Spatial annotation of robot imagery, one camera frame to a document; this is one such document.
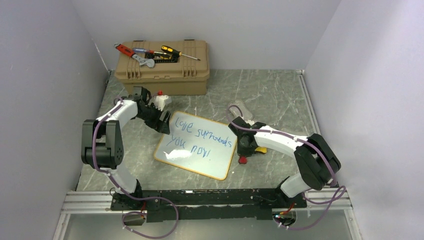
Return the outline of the red bone shaped eraser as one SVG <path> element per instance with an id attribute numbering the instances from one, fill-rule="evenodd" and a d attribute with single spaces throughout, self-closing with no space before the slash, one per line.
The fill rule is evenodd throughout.
<path id="1" fill-rule="evenodd" d="M 239 156 L 239 158 L 238 158 L 238 163 L 239 164 L 245 165 L 247 162 L 248 162 L 247 157 L 245 157 L 245 156 Z"/>

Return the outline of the yellow framed whiteboard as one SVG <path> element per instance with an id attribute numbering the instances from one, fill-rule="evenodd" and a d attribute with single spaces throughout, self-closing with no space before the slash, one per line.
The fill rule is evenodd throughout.
<path id="1" fill-rule="evenodd" d="M 169 129 L 154 152 L 156 160 L 215 180 L 227 178 L 237 145 L 227 124 L 176 111 Z"/>

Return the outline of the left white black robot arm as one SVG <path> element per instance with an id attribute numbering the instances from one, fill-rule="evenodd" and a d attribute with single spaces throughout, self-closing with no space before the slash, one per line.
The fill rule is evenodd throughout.
<path id="1" fill-rule="evenodd" d="M 161 91 L 151 93 L 144 87 L 137 87 L 133 94 L 118 96 L 108 112 L 82 124 L 82 162 L 104 174 L 116 192 L 125 195 L 123 202 L 131 210 L 143 205 L 144 196 L 140 182 L 123 163 L 122 128 L 131 120 L 141 119 L 152 130 L 170 134 L 171 114 L 165 106 L 171 101 L 171 97 Z"/>

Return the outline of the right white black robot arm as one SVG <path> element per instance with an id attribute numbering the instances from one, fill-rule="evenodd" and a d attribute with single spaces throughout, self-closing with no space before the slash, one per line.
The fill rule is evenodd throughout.
<path id="1" fill-rule="evenodd" d="M 320 191 L 324 186 L 337 184 L 336 173 L 341 169 L 341 163 L 320 134 L 291 135 L 262 122 L 250 125 L 241 117 L 235 118 L 228 126 L 237 136 L 239 156 L 250 157 L 258 148 L 266 148 L 295 160 L 298 173 L 287 177 L 277 187 L 275 200 L 280 207 L 289 207 L 295 196 L 305 191 Z"/>

